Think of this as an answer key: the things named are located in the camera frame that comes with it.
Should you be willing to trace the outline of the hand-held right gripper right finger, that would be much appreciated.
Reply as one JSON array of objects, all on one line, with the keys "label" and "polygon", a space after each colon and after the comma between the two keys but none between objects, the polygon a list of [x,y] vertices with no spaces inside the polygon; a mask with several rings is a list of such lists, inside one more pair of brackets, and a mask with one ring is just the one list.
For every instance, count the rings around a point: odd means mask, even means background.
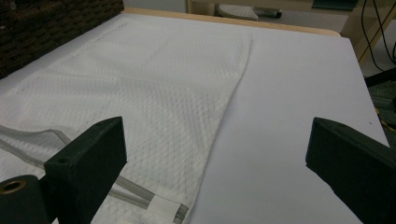
[{"label": "hand-held right gripper right finger", "polygon": [[396,149],[315,118],[305,162],[363,224],[396,224]]}]

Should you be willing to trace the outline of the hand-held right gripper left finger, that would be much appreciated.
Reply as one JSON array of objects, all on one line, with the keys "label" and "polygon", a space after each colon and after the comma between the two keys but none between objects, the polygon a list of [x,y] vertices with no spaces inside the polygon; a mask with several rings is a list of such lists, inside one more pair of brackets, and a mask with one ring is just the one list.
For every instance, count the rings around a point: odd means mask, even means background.
[{"label": "hand-held right gripper left finger", "polygon": [[90,224],[126,162],[122,118],[92,125],[44,164],[49,219]]}]

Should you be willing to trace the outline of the white cloth garment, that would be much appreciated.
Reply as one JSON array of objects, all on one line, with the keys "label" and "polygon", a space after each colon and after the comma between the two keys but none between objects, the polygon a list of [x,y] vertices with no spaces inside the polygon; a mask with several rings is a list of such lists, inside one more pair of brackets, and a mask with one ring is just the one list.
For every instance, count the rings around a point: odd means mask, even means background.
[{"label": "white cloth garment", "polygon": [[92,224],[188,224],[252,35],[118,16],[0,80],[0,180],[94,123],[123,120],[127,162]]}]

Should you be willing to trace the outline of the black metal stand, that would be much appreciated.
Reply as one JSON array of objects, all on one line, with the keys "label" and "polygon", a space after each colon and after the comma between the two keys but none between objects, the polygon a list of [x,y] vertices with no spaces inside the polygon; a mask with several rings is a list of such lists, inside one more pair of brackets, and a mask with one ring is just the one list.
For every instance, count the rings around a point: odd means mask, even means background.
[{"label": "black metal stand", "polygon": [[396,67],[364,79],[368,88],[388,81],[396,81]]}]

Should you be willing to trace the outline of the brown wicker basket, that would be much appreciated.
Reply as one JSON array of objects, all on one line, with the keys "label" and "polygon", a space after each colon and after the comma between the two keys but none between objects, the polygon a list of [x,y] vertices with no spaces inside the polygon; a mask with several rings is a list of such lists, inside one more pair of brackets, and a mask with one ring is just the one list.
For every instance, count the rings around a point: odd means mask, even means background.
[{"label": "brown wicker basket", "polygon": [[123,0],[0,0],[0,79],[123,10]]}]

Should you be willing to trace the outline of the light wooden desk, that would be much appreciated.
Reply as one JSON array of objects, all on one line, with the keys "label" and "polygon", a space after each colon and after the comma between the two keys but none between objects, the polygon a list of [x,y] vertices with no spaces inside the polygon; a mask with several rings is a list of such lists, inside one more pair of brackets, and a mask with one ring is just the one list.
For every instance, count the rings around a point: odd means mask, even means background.
[{"label": "light wooden desk", "polygon": [[386,29],[396,18],[396,0],[359,0],[352,11],[312,8],[314,0],[185,0],[187,12],[213,15],[215,4],[245,7],[266,7],[281,10],[346,15],[341,36],[348,38],[356,57],[362,63],[381,37],[380,28]]}]

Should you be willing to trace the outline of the wooden table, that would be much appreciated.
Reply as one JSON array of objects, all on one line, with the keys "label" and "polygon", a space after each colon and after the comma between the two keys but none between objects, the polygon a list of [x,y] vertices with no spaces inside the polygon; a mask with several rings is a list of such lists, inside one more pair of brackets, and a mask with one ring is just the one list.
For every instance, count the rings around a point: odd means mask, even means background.
[{"label": "wooden table", "polygon": [[173,12],[173,11],[161,11],[161,10],[146,9],[146,8],[126,7],[122,11],[122,13],[163,17],[163,18],[174,18],[174,19],[191,20],[191,21],[216,22],[216,23],[224,23],[224,24],[232,24],[232,25],[242,25],[242,26],[250,26],[257,28],[268,28],[268,29],[299,32],[299,33],[341,37],[339,33],[328,29],[279,24],[279,23],[264,22],[264,21],[245,21],[238,19],[221,18],[215,16],[197,15],[197,14]]}]

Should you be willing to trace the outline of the dark rectangular panel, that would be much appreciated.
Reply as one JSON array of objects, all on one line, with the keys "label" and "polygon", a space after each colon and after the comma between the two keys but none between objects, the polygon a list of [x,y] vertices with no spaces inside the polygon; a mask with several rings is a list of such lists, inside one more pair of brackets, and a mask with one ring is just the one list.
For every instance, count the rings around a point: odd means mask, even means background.
[{"label": "dark rectangular panel", "polygon": [[312,8],[352,11],[359,0],[314,0]]}]

